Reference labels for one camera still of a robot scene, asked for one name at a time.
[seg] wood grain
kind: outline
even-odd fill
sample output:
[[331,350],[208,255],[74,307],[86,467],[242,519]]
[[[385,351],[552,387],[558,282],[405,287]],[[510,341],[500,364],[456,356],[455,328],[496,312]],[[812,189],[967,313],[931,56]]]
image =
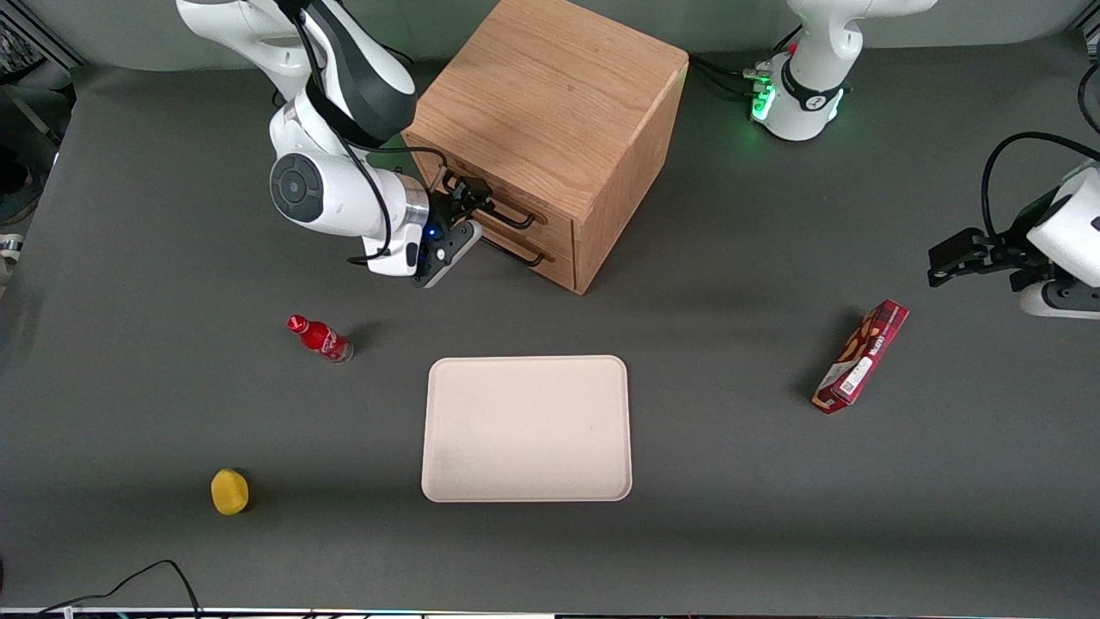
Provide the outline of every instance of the wood grain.
[[[583,294],[664,164],[688,54],[565,0],[501,0],[420,98],[410,146],[479,176],[486,236]],[[416,153],[425,178],[439,159]]]
[[407,130],[505,186],[509,203],[583,221],[681,49],[565,0],[502,0]]
[[578,224],[574,259],[576,291],[580,294],[592,285],[600,266],[664,167],[686,75],[685,66],[669,81],[669,90],[660,106],[653,110],[652,117],[644,124],[632,146],[596,197],[592,215]]

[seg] red box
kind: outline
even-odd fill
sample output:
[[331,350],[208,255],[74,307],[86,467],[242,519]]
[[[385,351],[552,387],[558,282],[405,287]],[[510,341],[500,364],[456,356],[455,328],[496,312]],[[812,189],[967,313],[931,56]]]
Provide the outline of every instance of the red box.
[[817,387],[811,400],[814,406],[833,414],[854,405],[908,317],[909,309],[895,300],[871,309]]

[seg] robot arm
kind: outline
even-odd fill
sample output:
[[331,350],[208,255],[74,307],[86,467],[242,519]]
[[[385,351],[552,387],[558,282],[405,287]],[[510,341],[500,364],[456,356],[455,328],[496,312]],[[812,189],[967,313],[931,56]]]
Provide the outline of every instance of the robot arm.
[[188,27],[260,66],[287,99],[270,124],[275,206],[310,230],[361,236],[350,258],[431,287],[481,237],[487,196],[429,195],[366,154],[413,122],[416,88],[340,0],[176,0]]
[[784,140],[817,136],[836,117],[844,80],[864,51],[856,20],[920,13],[936,1],[788,0],[804,32],[796,52],[780,52],[746,71],[760,81],[752,120]]
[[967,228],[928,251],[928,283],[1015,269],[1012,289],[1035,317],[1100,320],[1100,165],[1090,162],[989,236]]

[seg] bottle label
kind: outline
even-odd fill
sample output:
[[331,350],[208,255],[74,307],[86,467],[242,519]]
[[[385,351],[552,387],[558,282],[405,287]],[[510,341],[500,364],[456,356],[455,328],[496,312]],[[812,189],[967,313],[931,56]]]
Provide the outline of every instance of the bottle label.
[[343,358],[346,350],[348,341],[337,335],[334,331],[329,330],[329,333],[324,335],[324,342],[321,344],[321,350],[318,351],[318,353],[329,360],[332,360],[333,362],[339,362]]

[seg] bottle cap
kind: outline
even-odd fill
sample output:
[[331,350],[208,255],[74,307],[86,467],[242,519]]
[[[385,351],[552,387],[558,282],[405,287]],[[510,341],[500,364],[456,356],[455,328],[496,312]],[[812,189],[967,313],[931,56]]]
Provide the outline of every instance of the bottle cap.
[[309,329],[309,321],[295,314],[287,320],[286,327],[294,333],[306,333],[306,330]]

